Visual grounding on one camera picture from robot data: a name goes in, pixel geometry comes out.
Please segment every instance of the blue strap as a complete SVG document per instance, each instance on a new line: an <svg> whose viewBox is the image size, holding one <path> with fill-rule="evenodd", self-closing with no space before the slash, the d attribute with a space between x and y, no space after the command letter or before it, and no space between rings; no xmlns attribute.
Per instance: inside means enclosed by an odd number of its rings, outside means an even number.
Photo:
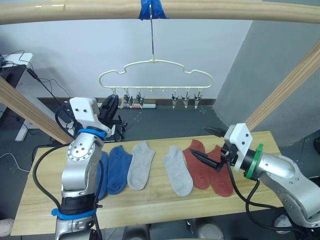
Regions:
<svg viewBox="0 0 320 240"><path fill-rule="evenodd" d="M93 134L96 135L97 137L101 138L102 140L106 140L107 133L105 131L98 131L94 129L80 129L78 133L88 133L88 134Z"/></svg>
<svg viewBox="0 0 320 240"><path fill-rule="evenodd" d="M52 214L52 216L57 216L61 220L76 220L76 219L82 219L82 218L92 216L96 212L97 212L97 209L93 209L91 211L87 211L87 212L80 213L77 215L64 215L61 212L59 212L59 210L57 208L54 208L54 209L52 209L51 214Z"/></svg>
<svg viewBox="0 0 320 240"><path fill-rule="evenodd" d="M166 19L164 10L162 9L160 0L141 0L140 20L150 19L149 5L152 6L152 19Z"/></svg>

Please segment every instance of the wooden frame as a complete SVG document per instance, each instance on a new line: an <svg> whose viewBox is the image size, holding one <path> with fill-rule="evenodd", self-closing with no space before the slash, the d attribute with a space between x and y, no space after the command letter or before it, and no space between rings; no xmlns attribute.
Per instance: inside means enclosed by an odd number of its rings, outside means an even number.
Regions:
<svg viewBox="0 0 320 240"><path fill-rule="evenodd" d="M242 0L161 0L169 19L266 20L320 24L320 7ZM81 20L137 19L140 0L53 0L0 4L0 24ZM320 66L320 41L245 121L253 130ZM58 125L0 78L0 101L61 143L72 139Z"/></svg>

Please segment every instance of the gray wall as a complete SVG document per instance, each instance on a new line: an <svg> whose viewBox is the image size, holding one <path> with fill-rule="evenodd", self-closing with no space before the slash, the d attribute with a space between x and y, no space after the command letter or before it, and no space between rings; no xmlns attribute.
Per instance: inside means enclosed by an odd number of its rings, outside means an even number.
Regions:
<svg viewBox="0 0 320 240"><path fill-rule="evenodd" d="M320 6L320 1L303 1L308 3ZM318 40L320 24L254 21L215 102L220 119L227 126L244 122ZM270 130L284 146L319 129L318 69L254 130Z"/></svg>

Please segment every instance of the shoe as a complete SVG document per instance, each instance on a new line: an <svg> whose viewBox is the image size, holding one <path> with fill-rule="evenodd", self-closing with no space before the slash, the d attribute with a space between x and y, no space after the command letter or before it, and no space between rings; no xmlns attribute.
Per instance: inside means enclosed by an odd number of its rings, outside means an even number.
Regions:
<svg viewBox="0 0 320 240"><path fill-rule="evenodd" d="M0 220L0 237L9 236L11 234L12 227L14 225L13 219Z"/></svg>

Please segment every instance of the floor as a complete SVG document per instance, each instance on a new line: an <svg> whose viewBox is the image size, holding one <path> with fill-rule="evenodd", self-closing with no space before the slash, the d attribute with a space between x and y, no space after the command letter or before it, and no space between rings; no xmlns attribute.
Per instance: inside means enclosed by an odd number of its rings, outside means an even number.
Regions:
<svg viewBox="0 0 320 240"><path fill-rule="evenodd" d="M148 140L158 138L174 138L208 135L202 126L225 128L218 119L211 106L199 106L185 109L177 106L158 106L157 109L119 109L118 114L128 122L124 141ZM17 121L16 114L11 110L5 111L5 116L0 119L0 155L13 153L22 169L29 170L32 164L32 152L37 145L54 144L53 139L39 130L30 130L23 142L16 142L15 137L21 123ZM310 136L288 146L281 147L283 155L295 160L307 177L317 176L320 173L320 156L313 147L313 141L320 136L317 131ZM27 173L17 169L10 156L0 159L0 219L15 218L18 205L27 180ZM279 214L275 210L261 210L253 213L266 223ZM226 240L292 240L291 233L279 235L254 225L245 213L214 216L224 232ZM104 240L120 240L124 228L104 229ZM187 230L184 220L155 223L151 225L152 240L165 240L176 238L192 238ZM31 236L7 236L1 240L53 240L53 234Z"/></svg>

